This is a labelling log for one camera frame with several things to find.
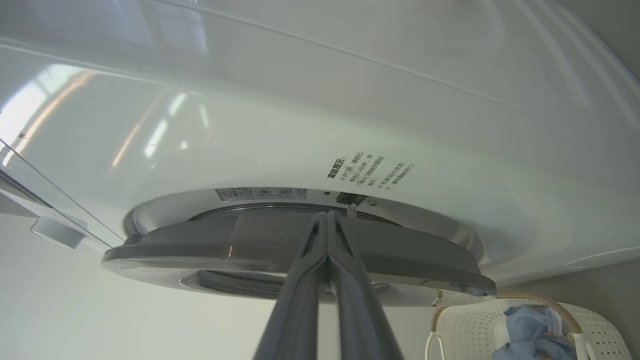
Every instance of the washing machine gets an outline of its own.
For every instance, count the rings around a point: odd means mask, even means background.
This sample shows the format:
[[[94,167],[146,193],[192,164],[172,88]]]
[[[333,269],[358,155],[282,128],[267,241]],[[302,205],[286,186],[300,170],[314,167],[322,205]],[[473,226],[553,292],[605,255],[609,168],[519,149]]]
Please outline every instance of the washing machine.
[[[9,0],[0,60],[0,191],[133,279],[273,299],[352,204],[389,304],[640,257],[639,83],[554,1]]]

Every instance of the white plastic basket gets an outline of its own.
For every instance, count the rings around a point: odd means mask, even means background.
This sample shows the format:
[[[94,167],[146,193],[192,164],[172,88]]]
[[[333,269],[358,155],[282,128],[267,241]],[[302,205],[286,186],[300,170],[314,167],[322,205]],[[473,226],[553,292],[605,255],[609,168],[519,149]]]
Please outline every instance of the white plastic basket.
[[[503,312],[524,304],[539,303],[497,299],[447,307],[437,317],[435,331],[432,329],[427,340],[425,359],[431,360],[431,346],[438,343],[443,360],[490,360],[493,351],[509,342]],[[625,341],[611,322],[583,307],[561,305],[582,327],[582,335],[574,334],[578,360],[631,360]]]

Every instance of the blue garment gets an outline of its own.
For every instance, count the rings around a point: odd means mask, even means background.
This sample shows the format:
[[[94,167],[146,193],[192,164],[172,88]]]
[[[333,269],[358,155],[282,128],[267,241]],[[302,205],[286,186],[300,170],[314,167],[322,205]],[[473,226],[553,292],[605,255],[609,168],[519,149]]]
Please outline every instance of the blue garment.
[[[492,360],[577,360],[575,347],[548,307],[514,306],[504,314],[511,342],[494,351]]]

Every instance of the sticker label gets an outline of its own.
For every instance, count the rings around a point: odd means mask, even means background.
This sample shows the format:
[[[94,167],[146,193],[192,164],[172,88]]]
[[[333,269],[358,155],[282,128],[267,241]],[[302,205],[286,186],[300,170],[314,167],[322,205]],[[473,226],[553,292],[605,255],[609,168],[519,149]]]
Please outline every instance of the sticker label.
[[[307,189],[296,188],[224,188],[216,191],[222,201],[307,198]]]
[[[352,184],[391,190],[415,168],[406,162],[391,162],[384,156],[358,151],[352,157],[337,158],[327,177]]]

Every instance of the white wall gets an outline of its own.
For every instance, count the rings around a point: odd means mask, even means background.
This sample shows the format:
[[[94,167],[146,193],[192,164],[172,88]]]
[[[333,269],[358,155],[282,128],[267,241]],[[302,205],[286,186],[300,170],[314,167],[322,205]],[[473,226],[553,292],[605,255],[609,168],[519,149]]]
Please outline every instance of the white wall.
[[[31,234],[33,222],[0,215],[1,359],[252,358],[272,301],[125,279],[86,245],[71,250]],[[431,309],[387,314],[405,358],[421,359]],[[337,359],[335,306],[321,306],[320,320],[320,358]]]

